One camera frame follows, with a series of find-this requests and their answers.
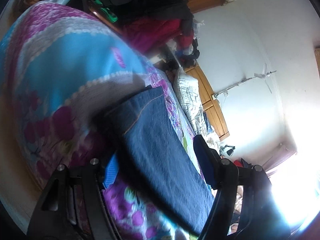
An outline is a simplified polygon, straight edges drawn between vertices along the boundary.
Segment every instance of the ceiling fan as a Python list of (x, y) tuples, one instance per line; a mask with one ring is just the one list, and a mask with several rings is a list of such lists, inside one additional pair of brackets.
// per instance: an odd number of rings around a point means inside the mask
[(225, 89), (225, 90), (223, 90), (223, 91), (221, 91), (221, 92), (219, 92), (219, 93), (213, 94), (213, 95), (212, 95), (212, 98), (213, 98), (213, 99), (217, 99), (218, 95), (223, 94), (223, 93), (227, 92), (228, 90), (230, 90), (231, 88), (237, 87), (237, 86), (239, 86), (240, 84), (242, 84), (242, 83), (244, 83), (244, 82), (247, 82), (247, 81), (249, 81), (249, 80), (251, 80), (251, 79), (254, 79), (254, 78), (263, 79), (264, 82), (266, 83), (266, 85), (267, 85), (270, 93), (272, 94), (271, 88), (269, 87), (266, 78), (269, 77), (272, 73), (275, 73), (275, 72), (277, 72), (277, 71), (275, 70), (275, 71), (267, 72), (267, 63), (264, 63), (263, 69), (262, 69), (262, 74), (257, 74), (257, 73), (255, 73), (255, 74), (254, 74), (254, 77), (250, 77), (250, 78), (243, 79), (243, 80), (241, 80), (240, 82), (232, 85), (231, 87), (229, 87), (229, 88), (227, 88), (227, 89)]

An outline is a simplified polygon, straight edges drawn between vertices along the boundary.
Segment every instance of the fan blade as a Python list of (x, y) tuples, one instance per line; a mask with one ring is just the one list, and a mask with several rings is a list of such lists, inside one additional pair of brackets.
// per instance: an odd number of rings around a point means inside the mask
[(265, 81), (265, 83), (266, 83), (266, 85), (267, 85), (267, 87), (268, 87), (268, 89), (269, 89), (270, 93), (272, 94), (271, 88), (269, 87), (269, 85), (268, 85), (267, 81), (266, 81), (266, 80), (264, 80), (264, 81)]
[(265, 75), (267, 73), (267, 63), (263, 65), (262, 75)]
[(258, 77), (258, 78), (263, 78), (263, 79), (264, 79), (264, 77), (265, 77), (264, 75), (257, 74), (257, 73), (255, 73), (254, 76), (255, 76), (255, 77)]

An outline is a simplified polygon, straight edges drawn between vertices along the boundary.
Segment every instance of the white wall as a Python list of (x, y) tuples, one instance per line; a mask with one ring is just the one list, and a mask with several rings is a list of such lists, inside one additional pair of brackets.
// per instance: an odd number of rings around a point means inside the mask
[(198, 62), (214, 91), (260, 73), (264, 62), (268, 70), (278, 71), (268, 80), (272, 95), (255, 79), (232, 89), (222, 105), (231, 134), (226, 143), (236, 146), (233, 159), (262, 164), (287, 138), (304, 149), (320, 124), (314, 56), (314, 46), (320, 45), (320, 19), (311, 3), (238, 0), (195, 18), (205, 21)]

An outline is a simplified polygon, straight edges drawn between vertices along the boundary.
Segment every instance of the black lamp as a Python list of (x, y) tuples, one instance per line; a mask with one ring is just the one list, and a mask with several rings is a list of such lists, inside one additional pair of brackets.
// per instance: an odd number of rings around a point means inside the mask
[(231, 156), (231, 155), (233, 154), (233, 151), (234, 151), (235, 148), (236, 148), (235, 146), (225, 145), (225, 146), (223, 146), (222, 148), (220, 148), (220, 150), (219, 150), (220, 156), (223, 154), (224, 149), (227, 148), (227, 147), (231, 148), (231, 149), (227, 150), (227, 154), (228, 154), (229, 156)]

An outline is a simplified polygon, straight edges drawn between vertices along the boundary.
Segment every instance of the silver screw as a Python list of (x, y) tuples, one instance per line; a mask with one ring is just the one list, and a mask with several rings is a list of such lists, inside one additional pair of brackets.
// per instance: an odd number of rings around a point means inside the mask
[(258, 172), (260, 172), (260, 171), (263, 170), (260, 165), (255, 165), (255, 166), (254, 166), (254, 169), (255, 169), (256, 171), (258, 171)]
[(90, 164), (91, 165), (96, 165), (98, 163), (99, 163), (99, 160), (97, 158), (93, 158), (93, 159), (90, 160)]
[(222, 165), (229, 165), (230, 161), (228, 159), (222, 159), (221, 163), (222, 163)]
[(63, 171), (64, 170), (64, 165), (63, 164), (60, 164), (58, 167), (57, 167), (57, 170), (58, 171)]

